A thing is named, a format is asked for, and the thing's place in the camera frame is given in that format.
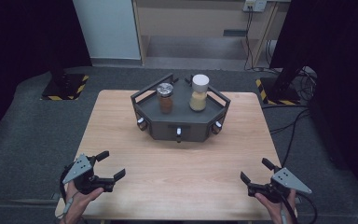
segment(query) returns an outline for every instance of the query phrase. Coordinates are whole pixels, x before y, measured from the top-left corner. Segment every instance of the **jar lid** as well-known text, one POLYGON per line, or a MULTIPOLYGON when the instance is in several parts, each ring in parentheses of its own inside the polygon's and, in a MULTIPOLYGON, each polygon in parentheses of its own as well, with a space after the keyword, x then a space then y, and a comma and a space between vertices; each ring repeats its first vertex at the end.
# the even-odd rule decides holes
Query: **jar lid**
POLYGON ((208 90, 209 78, 203 74, 193 76, 193 90, 196 92, 206 92, 208 90))
POLYGON ((162 97, 172 95, 173 85, 170 83, 161 83, 157 86, 157 94, 162 97))

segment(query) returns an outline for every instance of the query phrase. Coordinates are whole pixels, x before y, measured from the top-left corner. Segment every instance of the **black tray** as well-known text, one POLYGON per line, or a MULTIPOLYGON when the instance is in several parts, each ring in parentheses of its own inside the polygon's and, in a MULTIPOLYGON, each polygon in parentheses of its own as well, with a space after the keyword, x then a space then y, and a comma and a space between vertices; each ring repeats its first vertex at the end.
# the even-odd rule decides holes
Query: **black tray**
POLYGON ((218 134, 223 127, 230 100, 209 86, 208 93, 213 93, 213 97, 220 98, 224 104, 222 105, 211 94, 208 94, 205 109, 196 112, 189 105, 193 92, 191 83, 191 79, 173 79, 173 74, 169 74, 133 94, 131 100, 138 127, 142 131, 148 131, 156 140, 177 142, 203 142, 210 133, 218 134), (173 107, 169 114, 164 114, 159 109, 156 87, 163 82, 173 85, 171 96, 173 107), (144 94, 148 95, 137 101, 137 98, 141 98, 144 94))

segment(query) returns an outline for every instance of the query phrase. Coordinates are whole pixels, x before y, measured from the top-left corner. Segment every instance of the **hazard tape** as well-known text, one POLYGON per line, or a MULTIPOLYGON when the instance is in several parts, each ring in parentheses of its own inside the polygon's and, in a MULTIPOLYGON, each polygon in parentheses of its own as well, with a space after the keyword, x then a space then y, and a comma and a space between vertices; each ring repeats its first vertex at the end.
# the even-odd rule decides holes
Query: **hazard tape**
POLYGON ((77 88, 75 95, 67 95, 67 96, 59 96, 59 95, 50 95, 50 96, 42 96, 41 100, 77 100, 77 98, 80 96, 80 93, 84 90, 84 87, 86 86, 86 82, 89 79, 89 76, 84 76, 83 80, 80 83, 79 88, 77 88))
POLYGON ((257 79, 255 81, 255 84, 257 85, 258 90, 260 91, 261 100, 266 105, 300 105, 299 101, 288 101, 288 100, 270 100, 264 91, 263 85, 261 84, 260 79, 257 79))

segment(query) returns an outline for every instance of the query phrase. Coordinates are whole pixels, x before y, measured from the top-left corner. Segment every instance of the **power outlet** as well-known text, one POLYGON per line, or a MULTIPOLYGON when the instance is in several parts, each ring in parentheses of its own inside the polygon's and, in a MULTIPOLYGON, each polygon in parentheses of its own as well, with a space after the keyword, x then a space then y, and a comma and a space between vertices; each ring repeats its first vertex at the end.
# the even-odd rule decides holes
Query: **power outlet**
POLYGON ((253 11, 253 8, 255 8, 255 2, 256 0, 246 0, 245 4, 243 4, 243 11, 253 11))
POLYGON ((246 0, 243 4, 243 11, 253 11, 253 12, 264 12, 266 8, 267 0, 246 0))
POLYGON ((256 12, 264 12, 264 9, 266 8, 267 0, 256 0, 254 11, 256 12))

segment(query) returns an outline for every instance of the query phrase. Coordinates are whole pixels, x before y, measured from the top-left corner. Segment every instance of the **black curtain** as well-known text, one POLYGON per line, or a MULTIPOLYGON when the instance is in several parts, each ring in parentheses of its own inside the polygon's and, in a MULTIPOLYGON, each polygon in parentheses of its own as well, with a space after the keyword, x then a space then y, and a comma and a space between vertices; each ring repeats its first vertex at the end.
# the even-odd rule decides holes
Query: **black curtain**
POLYGON ((72 1, 0 0, 0 119, 23 80, 90 65, 72 1))
POLYGON ((318 77, 312 117, 333 162, 358 178, 358 1, 292 0, 271 67, 301 45, 312 48, 297 59, 318 77))

